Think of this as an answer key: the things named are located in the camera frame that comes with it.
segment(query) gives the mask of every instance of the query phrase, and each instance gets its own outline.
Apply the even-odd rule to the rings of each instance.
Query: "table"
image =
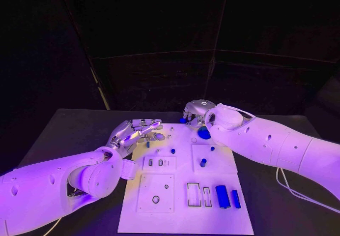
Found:
[[[19,167],[95,150],[105,145],[114,128],[127,119],[160,118],[163,123],[179,123],[180,117],[182,113],[179,112],[59,109]],[[304,116],[258,117],[287,125],[310,136],[319,137],[317,131]],[[277,183],[277,169],[274,167],[248,160],[237,153],[234,155],[255,235],[339,236],[340,215],[291,195]],[[319,184],[290,171],[286,173],[293,189],[327,205],[340,208],[336,197]],[[127,180],[121,179],[113,194],[107,198],[65,216],[49,236],[116,235],[126,185]],[[52,225],[54,223],[23,235],[44,235]]]

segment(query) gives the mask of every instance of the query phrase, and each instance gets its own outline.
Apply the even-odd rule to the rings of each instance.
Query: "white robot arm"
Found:
[[[188,103],[188,125],[206,124],[216,144],[252,161],[287,169],[323,185],[340,200],[340,145],[208,100]]]
[[[25,166],[0,177],[0,236],[29,232],[114,191],[137,142],[163,140],[162,121],[124,121],[107,146]]]

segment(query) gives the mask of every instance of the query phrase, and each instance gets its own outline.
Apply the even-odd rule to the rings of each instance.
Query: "dark background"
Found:
[[[340,142],[340,4],[15,0],[2,21],[2,166],[58,108],[182,111],[199,98],[306,115]]]

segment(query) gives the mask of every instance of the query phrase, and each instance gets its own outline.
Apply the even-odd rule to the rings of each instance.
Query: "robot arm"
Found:
[[[25,166],[0,177],[0,236],[18,235],[71,214],[114,191],[137,142],[163,140],[153,119],[124,121],[105,147]]]
[[[224,104],[211,108],[212,102],[193,102],[186,105],[189,111],[195,110],[193,107],[209,104],[208,109],[198,115],[199,119],[203,117],[216,144],[228,146],[252,161],[306,176],[323,185],[340,200],[339,144],[313,138],[283,124],[261,119]],[[198,127],[195,119],[188,124]]]

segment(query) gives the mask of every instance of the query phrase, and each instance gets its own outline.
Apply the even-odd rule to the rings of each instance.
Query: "cable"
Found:
[[[284,179],[286,179],[284,170],[283,170],[281,168],[277,168],[277,181],[278,181],[278,169],[281,170],[281,173],[283,173],[283,176],[284,176]],[[312,203],[316,203],[317,205],[326,207],[327,209],[330,209],[330,210],[335,211],[336,213],[340,213],[340,210],[337,210],[337,209],[332,208],[330,206],[322,204],[319,201],[313,200],[310,197],[307,197],[307,196],[303,195],[300,192],[297,192],[296,190],[293,190],[293,189],[290,188],[287,179],[286,179],[286,185],[284,185],[280,181],[278,181],[278,183],[280,183],[280,185],[281,185],[283,187],[286,187],[286,188],[288,189],[288,191],[291,192],[291,194],[293,194],[296,197],[299,197],[299,198],[307,200],[307,201],[312,202]]]
[[[48,235],[48,233],[52,231],[52,229],[55,228],[57,224],[59,223],[61,219],[57,221],[55,225],[52,226],[52,228],[49,229],[49,231],[46,232],[46,234],[44,236]]]

